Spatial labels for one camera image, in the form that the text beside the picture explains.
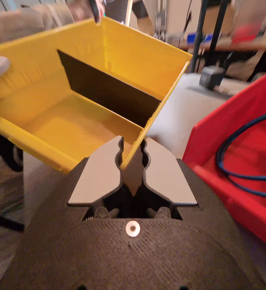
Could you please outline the black power adapter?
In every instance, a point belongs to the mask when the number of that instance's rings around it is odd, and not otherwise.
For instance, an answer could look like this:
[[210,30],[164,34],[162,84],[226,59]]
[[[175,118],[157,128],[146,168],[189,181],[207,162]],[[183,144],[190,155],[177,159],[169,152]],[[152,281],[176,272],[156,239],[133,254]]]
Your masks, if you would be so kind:
[[214,90],[216,86],[220,86],[224,76],[225,69],[217,66],[205,66],[200,75],[199,85]]

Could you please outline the red plastic bin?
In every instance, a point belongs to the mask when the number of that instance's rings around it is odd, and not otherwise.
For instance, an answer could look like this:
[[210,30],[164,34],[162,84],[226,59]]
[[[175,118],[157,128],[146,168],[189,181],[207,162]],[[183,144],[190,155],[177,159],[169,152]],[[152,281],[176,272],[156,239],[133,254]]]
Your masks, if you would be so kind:
[[[264,114],[266,75],[193,127],[182,160],[213,189],[236,221],[266,243],[266,198],[236,187],[215,162],[218,149],[232,133]],[[235,174],[266,176],[266,120],[233,141],[224,167]]]

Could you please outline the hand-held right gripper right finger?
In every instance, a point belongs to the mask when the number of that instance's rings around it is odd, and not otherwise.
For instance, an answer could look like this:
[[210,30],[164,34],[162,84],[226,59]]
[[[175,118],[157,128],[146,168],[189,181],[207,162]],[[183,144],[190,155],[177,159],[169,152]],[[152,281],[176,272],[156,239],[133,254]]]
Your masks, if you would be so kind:
[[170,205],[197,205],[198,202],[175,156],[150,137],[142,145],[143,183]]

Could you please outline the yellow plastic bin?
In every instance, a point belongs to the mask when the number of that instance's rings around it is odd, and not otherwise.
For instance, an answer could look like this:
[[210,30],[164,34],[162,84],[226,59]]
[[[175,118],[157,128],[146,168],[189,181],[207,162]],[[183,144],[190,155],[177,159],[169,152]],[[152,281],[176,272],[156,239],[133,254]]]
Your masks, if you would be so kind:
[[[57,50],[161,101],[144,128],[71,90]],[[0,44],[0,135],[66,174],[116,136],[125,169],[192,55],[108,17]]]

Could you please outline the black metal stand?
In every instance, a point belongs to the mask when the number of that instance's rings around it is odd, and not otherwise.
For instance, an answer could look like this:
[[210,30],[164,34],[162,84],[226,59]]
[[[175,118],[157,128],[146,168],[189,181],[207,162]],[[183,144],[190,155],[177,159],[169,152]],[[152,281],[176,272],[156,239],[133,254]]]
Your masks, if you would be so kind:
[[[212,41],[211,41],[211,45],[209,48],[209,53],[212,53],[215,51],[228,4],[229,4],[229,0],[222,0],[221,1],[217,20],[216,20],[216,24],[215,24],[215,28],[214,28],[214,33],[213,33],[213,37],[212,37]],[[199,21],[198,21],[198,26],[197,26],[197,31],[196,31],[196,36],[195,36],[194,46],[193,46],[193,57],[192,57],[192,60],[190,63],[190,68],[189,68],[190,73],[195,72],[196,62],[197,62],[197,58],[198,58],[198,52],[199,52],[200,44],[201,44],[201,40],[202,40],[203,25],[204,25],[204,20],[205,20],[205,15],[206,15],[206,10],[207,10],[208,5],[209,5],[209,0],[202,0],[201,1]]]

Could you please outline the black bin divider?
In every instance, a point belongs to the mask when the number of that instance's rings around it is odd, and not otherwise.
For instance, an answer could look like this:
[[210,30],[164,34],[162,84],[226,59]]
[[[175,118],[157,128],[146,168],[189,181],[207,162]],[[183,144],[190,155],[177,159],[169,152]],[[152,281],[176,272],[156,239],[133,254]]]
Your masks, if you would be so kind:
[[144,128],[161,101],[57,50],[71,90]]

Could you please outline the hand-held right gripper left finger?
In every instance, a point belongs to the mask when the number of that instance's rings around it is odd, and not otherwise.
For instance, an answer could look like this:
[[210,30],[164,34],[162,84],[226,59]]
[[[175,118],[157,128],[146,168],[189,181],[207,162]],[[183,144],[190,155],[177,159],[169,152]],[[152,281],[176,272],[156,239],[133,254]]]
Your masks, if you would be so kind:
[[119,190],[123,151],[122,136],[116,136],[96,149],[88,158],[68,205],[92,206]]

